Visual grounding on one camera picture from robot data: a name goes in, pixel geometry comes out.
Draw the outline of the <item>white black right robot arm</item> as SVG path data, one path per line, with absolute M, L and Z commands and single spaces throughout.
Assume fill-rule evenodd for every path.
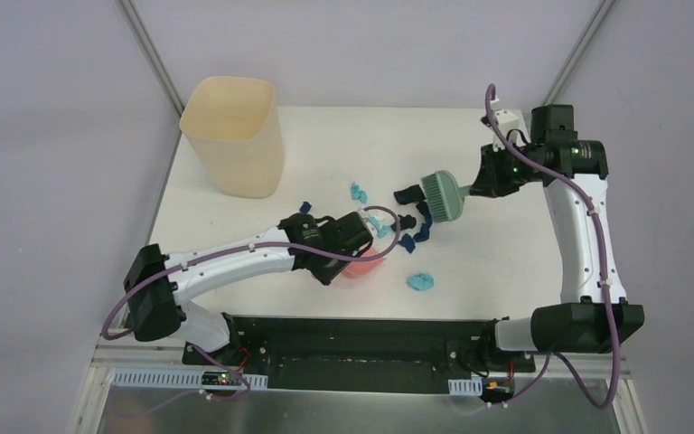
M 617 274 L 607 236 L 609 167 L 605 146 L 581 139 L 570 105 L 533 110 L 531 140 L 490 108 L 483 123 L 494 142 L 481 149 L 472 196 L 501 198 L 523 185 L 543 187 L 562 260 L 560 301 L 537 307 L 527 318 L 495 323 L 493 336 L 476 347 L 478 362 L 497 371 L 513 352 L 610 354 L 644 324 L 642 306 L 632 304 Z

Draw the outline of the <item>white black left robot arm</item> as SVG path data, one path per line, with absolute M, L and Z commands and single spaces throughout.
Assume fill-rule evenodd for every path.
M 124 280 L 134 338 L 178 338 L 200 347 L 217 365 L 229 365 L 239 354 L 229 320 L 198 306 L 195 298 L 248 278 L 300 269 L 327 286 L 372 244 L 357 212 L 339 219 L 296 212 L 244 240 L 207 250 L 163 253 L 157 244 L 146 245 Z

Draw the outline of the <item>pink plastic dustpan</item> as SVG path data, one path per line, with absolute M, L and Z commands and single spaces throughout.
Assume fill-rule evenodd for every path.
M 352 261 L 342 270 L 341 276 L 349 279 L 364 278 L 384 262 L 384 258 L 372 261 Z

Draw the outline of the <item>green hand brush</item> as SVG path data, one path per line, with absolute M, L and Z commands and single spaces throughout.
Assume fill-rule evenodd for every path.
M 422 177 L 420 185 L 435 223 L 453 222 L 461 217 L 464 200 L 470 193 L 469 185 L 460 185 L 446 170 Z

